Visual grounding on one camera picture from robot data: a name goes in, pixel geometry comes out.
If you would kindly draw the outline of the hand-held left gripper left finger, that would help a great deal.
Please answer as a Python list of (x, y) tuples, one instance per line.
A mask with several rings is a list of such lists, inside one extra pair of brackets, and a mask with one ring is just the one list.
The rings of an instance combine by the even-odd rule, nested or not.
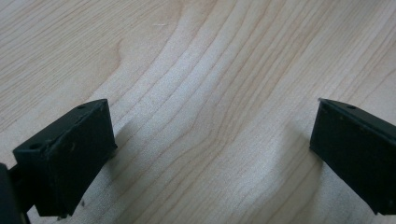
[(116, 148), (106, 99), (73, 108), (13, 150), (21, 208), (71, 216)]

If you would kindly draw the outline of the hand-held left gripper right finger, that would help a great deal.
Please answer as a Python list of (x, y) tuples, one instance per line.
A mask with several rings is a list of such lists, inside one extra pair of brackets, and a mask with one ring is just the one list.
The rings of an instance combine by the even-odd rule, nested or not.
[(310, 149), (374, 213), (396, 215), (396, 126), (354, 105), (321, 99)]

